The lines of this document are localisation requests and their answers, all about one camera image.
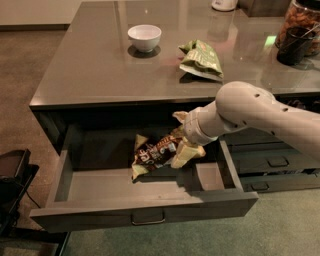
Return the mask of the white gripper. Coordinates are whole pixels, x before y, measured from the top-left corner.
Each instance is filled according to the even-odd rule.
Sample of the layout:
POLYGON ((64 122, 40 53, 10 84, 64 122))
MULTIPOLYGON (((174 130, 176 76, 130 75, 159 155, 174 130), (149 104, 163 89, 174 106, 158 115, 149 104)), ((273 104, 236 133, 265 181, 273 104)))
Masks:
POLYGON ((183 167, 193 158, 204 157, 206 152, 202 146, 216 140, 216 137, 209 137, 201 130, 198 122, 200 112, 201 108, 197 107, 188 113, 186 111, 176 111, 172 114, 180 123, 183 123, 185 134, 185 137, 179 142, 176 154, 171 161, 171 167, 174 169, 183 167))

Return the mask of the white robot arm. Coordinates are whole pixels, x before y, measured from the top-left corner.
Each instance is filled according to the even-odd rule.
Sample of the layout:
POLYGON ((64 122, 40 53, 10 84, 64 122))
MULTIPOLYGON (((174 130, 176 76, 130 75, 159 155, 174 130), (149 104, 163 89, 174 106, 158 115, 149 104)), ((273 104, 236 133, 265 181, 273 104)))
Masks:
POLYGON ((175 169, 191 160, 198 147, 246 128, 267 132, 320 160, 320 115, 285 105, 272 93, 246 82, 223 85, 212 103, 186 113, 182 124, 184 137, 171 162, 175 169))

